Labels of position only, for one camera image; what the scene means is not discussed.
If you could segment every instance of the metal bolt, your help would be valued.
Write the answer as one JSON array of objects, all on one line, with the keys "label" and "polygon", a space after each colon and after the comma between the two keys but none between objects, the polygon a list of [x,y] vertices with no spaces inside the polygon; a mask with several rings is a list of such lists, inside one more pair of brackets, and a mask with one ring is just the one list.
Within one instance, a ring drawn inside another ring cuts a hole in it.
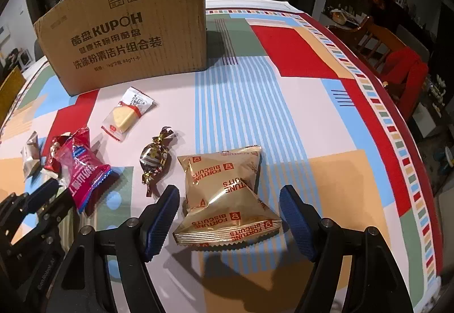
[{"label": "metal bolt", "polygon": [[92,232],[93,230],[93,227],[91,226],[83,226],[81,229],[80,229],[80,233],[82,235],[88,235],[90,232]]},{"label": "metal bolt", "polygon": [[370,226],[370,227],[367,227],[367,231],[371,234],[371,235],[374,235],[374,236],[377,236],[378,235],[378,230],[377,230],[377,227],[374,227],[374,226]]},{"label": "metal bolt", "polygon": [[138,218],[135,218],[135,217],[132,217],[130,219],[128,219],[126,221],[126,224],[128,225],[128,227],[134,227],[136,226],[137,224],[139,223],[139,219]]},{"label": "metal bolt", "polygon": [[321,223],[322,223],[322,225],[325,226],[326,228],[333,227],[333,225],[334,225],[333,220],[330,219],[330,218],[322,218],[322,219],[321,219]]}]

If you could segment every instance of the wooden chair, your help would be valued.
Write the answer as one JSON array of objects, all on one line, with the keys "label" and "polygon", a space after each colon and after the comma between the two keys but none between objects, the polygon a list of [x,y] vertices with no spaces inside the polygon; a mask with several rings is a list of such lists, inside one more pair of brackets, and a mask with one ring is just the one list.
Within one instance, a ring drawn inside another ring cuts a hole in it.
[{"label": "wooden chair", "polygon": [[[353,30],[344,30],[336,26],[328,26],[328,29],[341,39],[372,71],[376,71],[390,53],[405,47],[405,44],[390,30],[374,24],[374,20],[370,16],[364,18],[361,24]],[[366,48],[366,45],[372,39],[376,40],[376,44],[370,50]],[[372,65],[371,59],[381,45],[385,45],[387,51],[380,55],[378,61]]]}]

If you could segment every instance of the white candy wrapper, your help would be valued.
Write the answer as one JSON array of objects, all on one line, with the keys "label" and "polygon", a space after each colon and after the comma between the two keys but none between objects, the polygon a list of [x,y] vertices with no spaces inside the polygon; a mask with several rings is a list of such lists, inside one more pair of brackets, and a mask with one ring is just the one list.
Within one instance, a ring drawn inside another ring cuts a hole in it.
[{"label": "white candy wrapper", "polygon": [[101,128],[115,140],[123,141],[126,138],[126,132],[153,103],[154,100],[148,95],[130,87],[103,121]]}]

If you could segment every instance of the colorful tablecloth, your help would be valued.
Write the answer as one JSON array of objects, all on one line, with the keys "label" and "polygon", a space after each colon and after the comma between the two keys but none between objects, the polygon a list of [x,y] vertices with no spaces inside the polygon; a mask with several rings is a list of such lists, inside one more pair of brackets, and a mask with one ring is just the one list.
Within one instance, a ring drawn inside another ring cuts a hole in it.
[{"label": "colorful tablecloth", "polygon": [[[156,201],[146,197],[138,158],[162,126],[172,126],[176,139],[158,191],[175,184],[182,201],[176,156],[259,144],[260,198],[279,213],[279,191],[290,183],[322,217],[345,228],[378,227],[421,311],[440,286],[441,237],[416,145],[380,82],[333,34],[287,3],[216,0],[207,8],[206,71],[70,97],[45,64],[3,127],[0,198],[33,192],[43,180],[24,182],[22,175],[20,150],[32,131],[45,155],[54,135],[90,127],[92,148],[118,175],[82,215],[82,224],[97,230],[137,217]],[[157,106],[118,143],[101,122],[130,86]],[[171,231],[182,217],[180,209]],[[35,223],[27,217],[19,234]],[[344,258],[334,307],[342,305],[350,261]],[[296,307],[312,264],[287,231],[240,250],[206,253],[168,237],[147,267],[167,312],[277,313]],[[109,268],[119,311],[128,311],[114,257]]]}]

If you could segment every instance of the cardboard box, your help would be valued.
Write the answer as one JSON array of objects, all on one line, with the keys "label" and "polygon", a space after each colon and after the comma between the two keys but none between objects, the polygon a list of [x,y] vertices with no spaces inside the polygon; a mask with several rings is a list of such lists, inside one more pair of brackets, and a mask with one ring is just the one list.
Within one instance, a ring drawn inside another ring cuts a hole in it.
[{"label": "cardboard box", "polygon": [[71,96],[206,68],[205,0],[62,0],[34,27]]}]

